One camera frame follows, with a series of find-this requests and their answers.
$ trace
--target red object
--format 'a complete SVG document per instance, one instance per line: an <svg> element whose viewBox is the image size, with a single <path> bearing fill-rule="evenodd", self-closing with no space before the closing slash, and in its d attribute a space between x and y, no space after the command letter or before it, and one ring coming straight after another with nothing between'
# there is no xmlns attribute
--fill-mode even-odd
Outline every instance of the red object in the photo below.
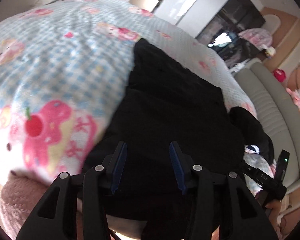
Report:
<svg viewBox="0 0 300 240"><path fill-rule="evenodd" d="M286 79L286 73L282 69L276 69L272 72L272 74L280 83Z"/></svg>
<svg viewBox="0 0 300 240"><path fill-rule="evenodd" d="M26 133L30 137L39 136L42 132L42 128L42 121L37 115L31 115L31 118L26 121Z"/></svg>
<svg viewBox="0 0 300 240"><path fill-rule="evenodd" d="M68 32L67 34L65 34L65 37L66 38L72 38L73 37L73 34L71 32Z"/></svg>

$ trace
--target screw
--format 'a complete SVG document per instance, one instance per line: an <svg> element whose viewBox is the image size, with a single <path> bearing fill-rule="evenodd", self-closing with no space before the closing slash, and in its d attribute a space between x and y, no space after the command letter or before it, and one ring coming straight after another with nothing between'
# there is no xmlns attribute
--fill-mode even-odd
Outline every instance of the screw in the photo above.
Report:
<svg viewBox="0 0 300 240"><path fill-rule="evenodd" d="M67 172L60 173L59 177L60 179L65 179L66 177L68 177L68 173Z"/></svg>
<svg viewBox="0 0 300 240"><path fill-rule="evenodd" d="M201 170L202 170L202 166L196 164L196 165L193 165L193 169L194 169L195 171L201 171Z"/></svg>
<svg viewBox="0 0 300 240"><path fill-rule="evenodd" d="M231 171L229 172L229 177L235 179L236 177L238 177L238 175L234 171Z"/></svg>
<svg viewBox="0 0 300 240"><path fill-rule="evenodd" d="M97 165L94 167L95 171L102 171L103 170L103 166L102 165Z"/></svg>

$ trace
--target blue gripper pad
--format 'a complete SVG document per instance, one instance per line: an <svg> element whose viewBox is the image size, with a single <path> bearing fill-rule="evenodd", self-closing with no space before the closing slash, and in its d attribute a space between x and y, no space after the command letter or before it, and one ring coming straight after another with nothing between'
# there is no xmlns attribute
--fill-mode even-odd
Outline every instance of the blue gripper pad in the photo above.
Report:
<svg viewBox="0 0 300 240"><path fill-rule="evenodd" d="M170 159L174 171L174 176L176 177L178 188L182 191L182 194L186 194L187 187L185 184L185 173L182 169L181 162L179 160L178 154L173 143L170 143L169 147Z"/></svg>
<svg viewBox="0 0 300 240"><path fill-rule="evenodd" d="M127 144L124 143L121 147L117 163L115 164L114 171L112 174L112 183L111 183L111 192L114 194L114 192L118 189L121 175L123 172L124 164L127 159Z"/></svg>

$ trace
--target hand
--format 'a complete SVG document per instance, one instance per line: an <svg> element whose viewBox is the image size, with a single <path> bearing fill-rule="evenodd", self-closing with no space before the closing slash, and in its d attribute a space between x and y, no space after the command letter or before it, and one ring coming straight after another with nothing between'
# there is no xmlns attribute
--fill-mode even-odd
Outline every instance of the hand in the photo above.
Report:
<svg viewBox="0 0 300 240"><path fill-rule="evenodd" d="M269 215L269 220L274 229L276 230L278 227L277 218L279 216L281 210L281 201L274 199L266 205L266 208L271 209L271 213Z"/></svg>

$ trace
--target pink plush fabric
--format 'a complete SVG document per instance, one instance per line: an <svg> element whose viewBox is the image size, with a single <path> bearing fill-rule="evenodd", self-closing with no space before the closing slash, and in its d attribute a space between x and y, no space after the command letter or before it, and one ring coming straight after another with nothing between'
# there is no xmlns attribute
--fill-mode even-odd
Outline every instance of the pink plush fabric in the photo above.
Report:
<svg viewBox="0 0 300 240"><path fill-rule="evenodd" d="M35 180L9 174L0 193L0 215L4 230L14 240L26 218L47 187Z"/></svg>

